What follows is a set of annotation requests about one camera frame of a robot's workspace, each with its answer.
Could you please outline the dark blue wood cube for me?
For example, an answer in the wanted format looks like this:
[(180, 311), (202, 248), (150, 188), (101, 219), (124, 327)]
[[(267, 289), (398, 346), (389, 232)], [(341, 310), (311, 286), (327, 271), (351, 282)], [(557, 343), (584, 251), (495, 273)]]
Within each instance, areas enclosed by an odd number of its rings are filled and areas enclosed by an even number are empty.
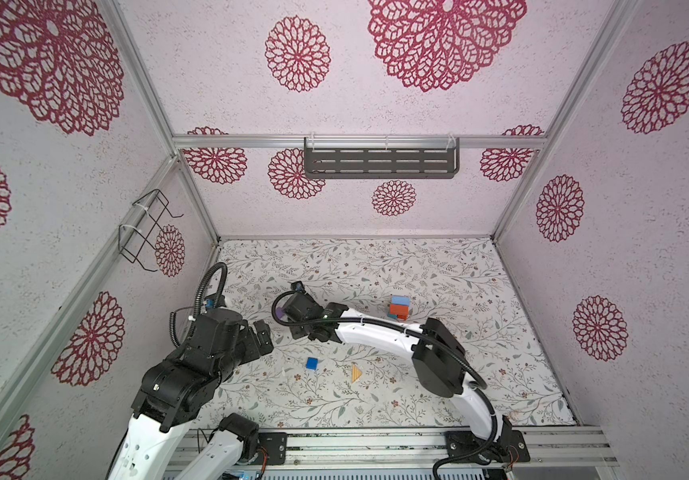
[(316, 371), (318, 369), (318, 359), (309, 357), (308, 360), (306, 360), (306, 369)]

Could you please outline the orange wood rectangular block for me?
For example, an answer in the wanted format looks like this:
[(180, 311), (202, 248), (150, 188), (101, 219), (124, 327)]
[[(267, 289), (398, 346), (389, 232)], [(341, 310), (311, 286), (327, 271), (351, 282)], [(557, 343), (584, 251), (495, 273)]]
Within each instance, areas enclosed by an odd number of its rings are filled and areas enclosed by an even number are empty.
[(410, 311), (411, 308), (408, 305), (392, 303), (389, 308), (389, 317), (399, 321), (407, 321)]

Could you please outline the light blue wood block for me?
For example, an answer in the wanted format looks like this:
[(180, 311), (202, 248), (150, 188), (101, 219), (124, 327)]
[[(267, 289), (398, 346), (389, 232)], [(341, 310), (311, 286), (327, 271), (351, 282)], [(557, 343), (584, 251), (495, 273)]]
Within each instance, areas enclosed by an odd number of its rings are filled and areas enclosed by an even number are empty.
[(391, 304), (410, 307), (411, 300), (406, 296), (393, 295), (391, 298)]

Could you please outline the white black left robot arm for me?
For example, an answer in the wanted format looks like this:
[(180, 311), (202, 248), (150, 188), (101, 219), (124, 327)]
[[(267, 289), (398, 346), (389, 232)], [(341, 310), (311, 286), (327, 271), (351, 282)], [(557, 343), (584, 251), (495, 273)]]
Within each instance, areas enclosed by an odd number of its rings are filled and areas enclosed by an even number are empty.
[(238, 367), (272, 353), (270, 327), (226, 308), (198, 314), (188, 338), (142, 378), (110, 479), (160, 479), (200, 410)]

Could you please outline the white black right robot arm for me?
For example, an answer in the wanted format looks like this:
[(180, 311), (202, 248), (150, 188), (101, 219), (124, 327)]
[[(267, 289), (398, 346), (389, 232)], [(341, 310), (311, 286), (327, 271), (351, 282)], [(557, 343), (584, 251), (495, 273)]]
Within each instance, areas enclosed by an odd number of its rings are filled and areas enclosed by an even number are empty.
[(434, 463), (434, 474), (452, 464), (500, 463), (510, 470), (518, 462), (531, 460), (524, 435), (494, 408), (486, 394), (486, 380), (442, 321), (402, 323), (345, 304), (322, 306), (300, 284), (280, 294), (270, 313), (276, 323), (290, 329), (294, 339), (366, 346), (407, 360), (424, 390), (451, 402), (470, 432), (449, 440), (459, 446), (447, 448), (446, 456)]

